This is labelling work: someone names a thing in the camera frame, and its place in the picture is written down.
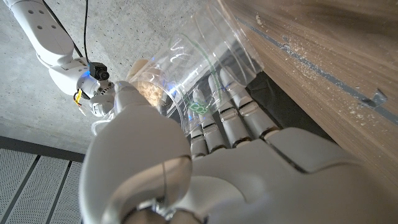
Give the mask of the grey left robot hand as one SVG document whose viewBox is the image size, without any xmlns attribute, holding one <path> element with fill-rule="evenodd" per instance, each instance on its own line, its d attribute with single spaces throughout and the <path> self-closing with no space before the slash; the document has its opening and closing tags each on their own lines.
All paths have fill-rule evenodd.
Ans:
<svg viewBox="0 0 398 224">
<path fill-rule="evenodd" d="M 285 128 L 193 155 L 181 127 L 136 83 L 116 84 L 115 117 L 94 138 L 80 179 L 85 223 L 396 223 L 397 192 L 354 155 Z"/>
</svg>

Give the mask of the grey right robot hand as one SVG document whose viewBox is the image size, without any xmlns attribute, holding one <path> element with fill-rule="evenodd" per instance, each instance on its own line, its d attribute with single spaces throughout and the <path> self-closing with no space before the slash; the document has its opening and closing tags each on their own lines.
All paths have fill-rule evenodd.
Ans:
<svg viewBox="0 0 398 224">
<path fill-rule="evenodd" d="M 93 89 L 93 96 L 89 99 L 91 112 L 96 117 L 107 115 L 114 107 L 114 83 L 98 81 Z"/>
</svg>

